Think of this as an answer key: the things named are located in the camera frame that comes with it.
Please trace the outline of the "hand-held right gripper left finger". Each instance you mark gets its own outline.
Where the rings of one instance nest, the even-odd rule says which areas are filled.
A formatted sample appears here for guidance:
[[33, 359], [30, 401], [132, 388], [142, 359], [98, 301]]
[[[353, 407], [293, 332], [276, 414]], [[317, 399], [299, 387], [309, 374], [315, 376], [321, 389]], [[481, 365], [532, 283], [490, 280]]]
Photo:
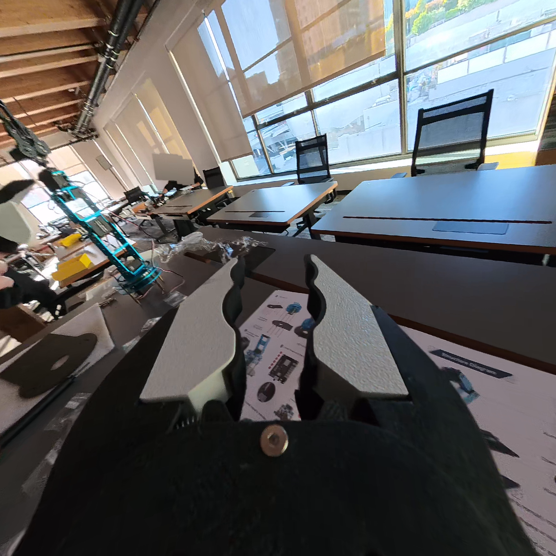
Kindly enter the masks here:
[[142, 403], [185, 403], [200, 415], [206, 402], [216, 400], [240, 418], [246, 364], [235, 321], [244, 280], [244, 258], [232, 258], [181, 303], [140, 394]]

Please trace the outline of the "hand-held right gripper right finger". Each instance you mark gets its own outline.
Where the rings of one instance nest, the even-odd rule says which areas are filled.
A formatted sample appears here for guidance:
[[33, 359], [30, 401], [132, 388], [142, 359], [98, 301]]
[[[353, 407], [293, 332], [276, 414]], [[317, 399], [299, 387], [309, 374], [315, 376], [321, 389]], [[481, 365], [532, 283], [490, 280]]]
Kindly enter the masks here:
[[309, 330], [295, 399], [302, 420], [326, 403], [350, 415], [364, 400], [409, 401], [376, 308], [314, 254], [304, 257]]

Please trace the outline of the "blue toy robot arm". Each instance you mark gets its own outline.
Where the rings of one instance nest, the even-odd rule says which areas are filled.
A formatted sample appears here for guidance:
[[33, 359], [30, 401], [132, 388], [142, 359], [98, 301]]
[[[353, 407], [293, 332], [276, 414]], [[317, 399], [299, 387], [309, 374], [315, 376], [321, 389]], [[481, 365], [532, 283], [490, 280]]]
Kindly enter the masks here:
[[38, 178], [49, 191], [51, 199], [74, 224], [80, 226], [86, 236], [116, 268], [116, 282], [120, 290], [139, 301], [159, 282], [161, 270], [145, 261], [136, 248], [115, 224], [102, 214], [102, 210], [88, 194], [62, 170], [48, 162], [50, 147], [10, 111], [1, 101], [1, 121], [8, 135], [15, 141], [11, 154], [29, 159], [41, 166]]

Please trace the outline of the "clear plastic bag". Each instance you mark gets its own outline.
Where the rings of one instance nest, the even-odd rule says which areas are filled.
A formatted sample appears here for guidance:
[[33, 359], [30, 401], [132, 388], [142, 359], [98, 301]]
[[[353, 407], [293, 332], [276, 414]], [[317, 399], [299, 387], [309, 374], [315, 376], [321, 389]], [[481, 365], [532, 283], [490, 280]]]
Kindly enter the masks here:
[[154, 248], [152, 255], [154, 259], [166, 263], [177, 254], [203, 251], [216, 256], [216, 262], [225, 264], [233, 258], [254, 254], [256, 248], [267, 246], [267, 242], [245, 235], [238, 239], [210, 240], [198, 230], [182, 237], [176, 244], [162, 244]]

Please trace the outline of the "black metal base plate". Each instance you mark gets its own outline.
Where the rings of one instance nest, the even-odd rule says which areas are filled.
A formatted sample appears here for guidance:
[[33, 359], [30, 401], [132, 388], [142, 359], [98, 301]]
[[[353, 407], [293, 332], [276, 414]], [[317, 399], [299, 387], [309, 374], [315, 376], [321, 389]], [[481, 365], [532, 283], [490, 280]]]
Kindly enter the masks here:
[[21, 398], [43, 394], [72, 376], [92, 354], [98, 338], [89, 332], [79, 336], [49, 334], [10, 363], [1, 379], [18, 387]]

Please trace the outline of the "instruction manual booklet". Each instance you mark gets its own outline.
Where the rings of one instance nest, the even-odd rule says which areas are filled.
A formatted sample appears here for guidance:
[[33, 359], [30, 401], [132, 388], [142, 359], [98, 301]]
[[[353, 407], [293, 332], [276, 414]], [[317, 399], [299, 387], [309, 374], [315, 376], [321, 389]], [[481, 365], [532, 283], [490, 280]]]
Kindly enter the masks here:
[[[309, 331], [307, 299], [274, 291], [238, 326], [247, 365], [242, 419], [300, 419], [294, 392]], [[535, 550], [555, 555], [555, 376], [403, 329], [473, 414]]]

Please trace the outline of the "dark desk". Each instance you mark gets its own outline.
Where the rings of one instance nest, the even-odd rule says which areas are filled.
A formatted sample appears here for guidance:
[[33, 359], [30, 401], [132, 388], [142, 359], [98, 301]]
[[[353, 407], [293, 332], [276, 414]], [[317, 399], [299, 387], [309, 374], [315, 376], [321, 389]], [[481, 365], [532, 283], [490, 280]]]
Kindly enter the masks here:
[[69, 433], [14, 555], [537, 555], [469, 409], [399, 324], [546, 370], [555, 271], [321, 245], [279, 248], [263, 270], [297, 285], [314, 254], [366, 297], [409, 401], [350, 415], [329, 402], [272, 425], [211, 400], [132, 444], [82, 447]]

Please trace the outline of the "scattered group of screw bags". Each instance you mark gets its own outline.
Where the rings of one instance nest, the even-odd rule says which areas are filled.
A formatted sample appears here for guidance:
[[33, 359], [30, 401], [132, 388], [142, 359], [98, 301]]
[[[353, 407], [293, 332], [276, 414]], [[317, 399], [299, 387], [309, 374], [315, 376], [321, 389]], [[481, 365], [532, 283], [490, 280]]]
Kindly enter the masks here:
[[177, 313], [177, 306], [185, 296], [178, 291], [166, 296], [153, 313], [155, 322], [147, 326], [142, 322], [142, 310], [122, 296], [115, 305], [108, 307], [108, 324], [117, 334], [127, 336], [143, 324], [142, 332], [136, 335], [125, 352], [116, 362], [106, 356], [91, 365], [85, 372], [86, 378], [98, 378], [100, 371], [106, 376], [87, 399], [69, 438], [80, 446], [92, 447], [112, 444], [132, 444], [151, 436], [164, 434], [184, 425], [189, 417], [182, 402], [168, 401], [148, 404], [140, 401], [140, 394], [151, 373], [162, 345], [169, 333]]

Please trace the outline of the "dark bulky object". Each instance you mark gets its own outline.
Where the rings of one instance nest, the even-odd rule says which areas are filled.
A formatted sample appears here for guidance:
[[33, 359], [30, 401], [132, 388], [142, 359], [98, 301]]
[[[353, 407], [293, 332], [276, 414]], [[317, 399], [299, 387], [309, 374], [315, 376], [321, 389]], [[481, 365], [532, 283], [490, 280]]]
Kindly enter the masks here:
[[35, 281], [29, 275], [21, 274], [10, 268], [7, 275], [13, 279], [12, 288], [1, 290], [1, 309], [9, 309], [22, 303], [37, 301], [54, 319], [65, 313], [63, 302], [58, 301], [58, 295], [50, 289], [48, 281]]

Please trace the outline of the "multi-pane window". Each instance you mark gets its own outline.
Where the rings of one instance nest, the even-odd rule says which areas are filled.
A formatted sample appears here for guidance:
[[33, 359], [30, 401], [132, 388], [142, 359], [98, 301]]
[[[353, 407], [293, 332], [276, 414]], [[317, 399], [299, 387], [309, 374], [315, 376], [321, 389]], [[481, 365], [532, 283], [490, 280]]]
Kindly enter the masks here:
[[[101, 206], [105, 201], [112, 199], [72, 146], [53, 150], [48, 160], [50, 167], [64, 171], [71, 184], [82, 188], [97, 205]], [[38, 175], [42, 168], [37, 163], [23, 160], [14, 163], [14, 168], [23, 178], [33, 178], [36, 183], [24, 196], [22, 203], [41, 224], [48, 224], [64, 217], [65, 214], [52, 200], [46, 185], [39, 180]]]

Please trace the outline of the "grey wood-edged table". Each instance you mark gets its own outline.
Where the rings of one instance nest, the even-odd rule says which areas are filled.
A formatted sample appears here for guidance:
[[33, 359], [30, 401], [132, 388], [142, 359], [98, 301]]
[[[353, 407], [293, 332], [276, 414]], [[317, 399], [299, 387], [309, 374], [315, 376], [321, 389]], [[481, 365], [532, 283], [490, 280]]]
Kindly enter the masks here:
[[302, 219], [294, 236], [308, 230], [310, 238], [320, 240], [320, 234], [312, 231], [317, 222], [315, 210], [336, 198], [336, 188], [336, 181], [326, 181], [252, 190], [208, 217], [207, 222], [238, 231], [282, 233]]
[[232, 185], [191, 190], [154, 209], [151, 216], [172, 220], [177, 239], [181, 239], [196, 231], [194, 222], [206, 226], [208, 217], [230, 204], [234, 197]]

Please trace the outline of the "black cylindrical tool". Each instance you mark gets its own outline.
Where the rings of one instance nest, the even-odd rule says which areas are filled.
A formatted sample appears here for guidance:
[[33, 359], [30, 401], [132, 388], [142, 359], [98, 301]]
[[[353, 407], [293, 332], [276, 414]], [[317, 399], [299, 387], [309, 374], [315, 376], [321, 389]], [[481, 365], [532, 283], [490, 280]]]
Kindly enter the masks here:
[[46, 407], [48, 407], [56, 398], [58, 398], [65, 390], [67, 390], [76, 380], [76, 376], [72, 375], [64, 379], [59, 385], [49, 391], [46, 396], [40, 399], [28, 412], [24, 414], [18, 421], [12, 424], [6, 431], [1, 434], [1, 450], [5, 447], [33, 420], [35, 420]]

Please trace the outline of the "pale grey table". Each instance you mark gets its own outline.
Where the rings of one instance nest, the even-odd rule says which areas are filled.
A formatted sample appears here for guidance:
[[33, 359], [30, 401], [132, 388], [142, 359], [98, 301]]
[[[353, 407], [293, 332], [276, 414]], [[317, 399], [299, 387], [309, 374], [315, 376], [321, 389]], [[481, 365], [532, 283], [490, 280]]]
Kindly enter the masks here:
[[555, 166], [364, 181], [312, 228], [338, 242], [555, 266]]

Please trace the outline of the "large window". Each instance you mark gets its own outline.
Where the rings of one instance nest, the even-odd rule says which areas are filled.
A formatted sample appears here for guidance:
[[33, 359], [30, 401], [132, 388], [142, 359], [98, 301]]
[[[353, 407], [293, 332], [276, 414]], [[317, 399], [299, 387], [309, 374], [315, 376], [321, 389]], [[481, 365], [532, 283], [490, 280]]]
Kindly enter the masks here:
[[418, 111], [493, 90], [488, 138], [538, 135], [555, 73], [555, 1], [221, 1], [197, 26], [251, 146], [237, 178], [409, 154]]

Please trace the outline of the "dark office chair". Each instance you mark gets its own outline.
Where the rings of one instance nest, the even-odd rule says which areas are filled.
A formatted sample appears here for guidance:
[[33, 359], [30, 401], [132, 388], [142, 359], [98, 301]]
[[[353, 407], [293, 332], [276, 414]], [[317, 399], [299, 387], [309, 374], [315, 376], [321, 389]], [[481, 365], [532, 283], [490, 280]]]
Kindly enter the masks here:
[[495, 169], [485, 165], [494, 89], [418, 111], [411, 176]]

